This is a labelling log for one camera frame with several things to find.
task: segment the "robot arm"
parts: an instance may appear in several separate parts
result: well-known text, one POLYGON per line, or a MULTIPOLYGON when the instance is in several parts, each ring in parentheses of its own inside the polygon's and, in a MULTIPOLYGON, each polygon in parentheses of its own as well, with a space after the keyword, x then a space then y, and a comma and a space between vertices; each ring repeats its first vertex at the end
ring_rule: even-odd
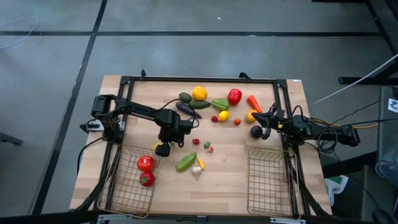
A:
POLYGON ((302 115, 294 115, 291 119, 284 118, 284 110, 278 109, 274 103, 266 113, 253 113, 254 118, 266 129, 261 138, 267 139, 271 130, 289 135, 298 145, 305 140, 337 141, 344 145, 357 146, 361 141, 356 129, 352 126, 333 127, 332 131, 327 126, 320 126, 312 119, 302 115))
POLYGON ((184 136, 190 134, 193 127, 193 121, 181 120, 180 115, 171 109, 154 109, 125 98, 117 98, 115 95, 95 97, 91 115, 100 120, 104 126, 104 140, 122 143, 123 135, 118 123, 118 115, 121 114, 148 119, 160 126, 158 138, 163 142, 163 145, 158 146, 155 153, 163 157, 170 154, 170 142, 176 142, 178 146, 183 147, 184 136), (110 111, 112 101, 116 105, 115 110, 110 111))

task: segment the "concrete floor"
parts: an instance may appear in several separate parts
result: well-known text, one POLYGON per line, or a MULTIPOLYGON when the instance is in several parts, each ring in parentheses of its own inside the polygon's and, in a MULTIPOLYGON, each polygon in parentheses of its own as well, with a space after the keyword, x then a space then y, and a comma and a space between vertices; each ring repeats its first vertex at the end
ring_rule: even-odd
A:
MULTIPOLYGON (((0 23, 35 16, 39 31, 91 31, 101 0, 0 0, 0 23)), ((392 15, 378 4, 385 21, 392 15)), ((0 27, 29 30, 29 22, 0 27)), ((100 31, 377 32, 365 4, 310 0, 108 0, 100 31)), ((56 132, 90 37, 31 36, 0 50, 0 132, 24 139, 0 145, 0 217, 31 212, 56 132)), ((0 46, 20 39, 0 36, 0 46)), ((339 90, 340 76, 362 77, 391 57, 381 37, 97 37, 76 101, 43 212, 68 210, 76 160, 87 135, 103 75, 237 77, 303 80, 308 103, 339 90)), ((354 86, 310 108, 336 120, 379 97, 378 86, 354 86)), ((377 106, 345 123, 377 118, 377 106)), ((376 149, 377 129, 360 131, 355 148, 338 145, 342 159, 376 149)))

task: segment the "wooden table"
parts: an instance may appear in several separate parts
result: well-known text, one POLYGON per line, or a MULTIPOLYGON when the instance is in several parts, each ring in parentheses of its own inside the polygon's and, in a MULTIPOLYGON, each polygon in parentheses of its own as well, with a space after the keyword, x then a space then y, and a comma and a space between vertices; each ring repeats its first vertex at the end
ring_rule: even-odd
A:
MULTIPOLYGON (((100 94, 117 95, 120 79, 121 76, 106 75, 100 94)), ((258 83, 135 81, 132 101, 160 108, 169 100, 178 98, 180 92, 191 93, 198 85, 207 89, 208 101, 226 97, 231 88, 239 88, 243 92, 243 99, 238 106, 231 107, 230 120, 225 123, 210 121, 212 115, 218 114, 212 107, 198 111, 203 119, 200 120, 200 126, 185 137, 185 146, 172 148, 170 156, 162 159, 150 213, 250 216, 247 211, 247 148, 261 146, 282 150, 282 144, 276 131, 271 132, 270 138, 266 141, 250 137, 249 130, 253 124, 244 122, 246 113, 251 110, 246 103, 246 98, 248 95, 254 95, 260 107, 266 111, 275 102, 273 87, 270 84, 258 83), (235 126, 233 124, 235 118, 241 118, 243 122, 235 126), (193 138, 199 138, 202 142, 210 141, 214 147, 214 153, 208 154, 202 147, 194 146, 191 143, 193 138), (177 161, 192 151, 198 153, 198 157, 203 159, 206 166, 199 181, 193 178, 190 171, 177 173, 174 168, 177 161)), ((287 80, 287 85, 291 106, 301 105, 304 115, 309 116, 302 82, 287 80)), ((182 119, 187 118, 189 116, 182 114, 182 119)), ((152 121, 128 116, 123 144, 152 149, 154 144, 159 142, 158 133, 159 127, 152 121)), ((101 134, 90 133, 87 142, 100 137, 101 134)), ((70 208, 79 206, 97 184, 105 145, 105 142, 99 142, 86 149, 70 208)), ((318 152, 305 144, 300 146, 300 155, 307 188, 323 209, 331 213, 318 152)))

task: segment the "plastic vegetable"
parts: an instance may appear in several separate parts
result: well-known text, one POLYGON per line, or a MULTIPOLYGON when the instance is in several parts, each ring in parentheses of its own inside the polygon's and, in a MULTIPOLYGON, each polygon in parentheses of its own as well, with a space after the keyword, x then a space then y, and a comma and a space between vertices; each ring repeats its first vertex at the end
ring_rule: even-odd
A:
POLYGON ((205 149, 208 149, 209 147, 210 147, 210 142, 209 141, 207 141, 203 146, 205 147, 205 149))
POLYGON ((141 156, 137 161, 137 166, 141 171, 151 171, 155 168, 155 159, 152 156, 141 156))
POLYGON ((210 147, 206 150, 206 152, 212 153, 212 152, 213 152, 213 147, 210 146, 210 147))
POLYGON ((248 112, 248 114, 246 115, 246 121, 248 123, 253 123, 253 122, 256 121, 256 119, 254 118, 254 116, 251 113, 257 113, 257 111, 256 110, 251 110, 251 111, 248 112))
POLYGON ((238 105, 239 101, 241 101, 242 98, 242 92, 239 89, 232 89, 231 91, 229 91, 228 93, 228 102, 230 105, 238 105))
POLYGON ((218 121, 218 118, 217 118, 216 116, 211 116, 211 121, 212 121, 212 122, 217 122, 217 121, 218 121))
POLYGON ((221 111, 218 114, 218 121, 226 121, 229 118, 229 112, 228 111, 221 111))
MULTIPOLYGON (((175 103, 175 107, 177 109, 179 109, 181 112, 184 112, 186 114, 189 114, 189 115, 193 116, 193 110, 188 105, 186 105, 185 103, 182 103, 181 101, 178 101, 178 102, 175 103)), ((200 114, 195 112, 195 118, 201 119, 200 114)))
POLYGON ((248 97, 248 103, 250 104, 250 106, 253 107, 253 109, 255 109, 256 111, 258 111, 258 113, 262 113, 262 110, 259 106, 259 104, 257 103, 255 97, 253 95, 250 95, 248 97))
POLYGON ((200 168, 202 170, 205 170, 205 165, 204 165, 203 161, 201 159, 199 159, 199 158, 198 158, 198 163, 199 163, 200 168))
POLYGON ((217 98, 211 101, 211 105, 219 111, 228 110, 229 103, 225 98, 217 98))
POLYGON ((139 183, 144 187, 149 187, 155 183, 155 175, 151 171, 145 171, 139 176, 139 183))
POLYGON ((193 143, 193 144, 199 144, 200 141, 199 141, 199 139, 192 139, 192 143, 193 143))
POLYGON ((156 150, 156 147, 158 146, 158 145, 161 145, 162 143, 156 143, 155 145, 154 145, 154 149, 156 150))
POLYGON ((207 91, 202 86, 196 86, 192 91, 192 97, 197 101, 205 100, 207 91))
POLYGON ((184 92, 180 93, 178 95, 178 98, 184 103, 189 103, 192 100, 191 95, 189 95, 188 93, 184 93, 184 92))
POLYGON ((197 152, 189 153, 175 164, 175 169, 179 172, 186 171, 186 169, 192 166, 196 158, 197 158, 197 152))
POLYGON ((250 134, 253 138, 260 138, 262 136, 262 128, 256 125, 250 129, 250 134))
POLYGON ((236 118, 234 121, 235 125, 240 125, 241 124, 241 120, 239 118, 236 118))
POLYGON ((192 167, 192 174, 196 178, 196 180, 199 180, 199 176, 201 174, 201 167, 200 166, 194 166, 192 167))
POLYGON ((205 109, 211 106, 211 103, 207 101, 194 101, 191 102, 191 106, 193 107, 193 109, 205 109))

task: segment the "wire basket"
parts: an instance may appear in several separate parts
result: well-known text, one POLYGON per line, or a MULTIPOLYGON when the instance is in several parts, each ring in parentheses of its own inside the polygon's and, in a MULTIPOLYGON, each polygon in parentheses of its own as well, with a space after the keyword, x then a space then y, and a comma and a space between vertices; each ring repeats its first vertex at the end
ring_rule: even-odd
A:
POLYGON ((248 156, 248 212, 268 217, 293 216, 292 204, 300 210, 299 188, 288 172, 297 170, 290 151, 250 148, 248 156))
POLYGON ((109 177, 103 187, 98 208, 104 211, 125 214, 136 218, 145 218, 150 212, 150 205, 155 192, 161 157, 154 150, 143 149, 135 146, 121 145, 118 169, 113 174, 116 178, 109 177), (137 167, 141 156, 152 156, 155 159, 155 184, 144 187, 139 178, 142 173, 137 167), (109 194, 109 186, 114 179, 113 194, 110 209, 105 209, 109 194))

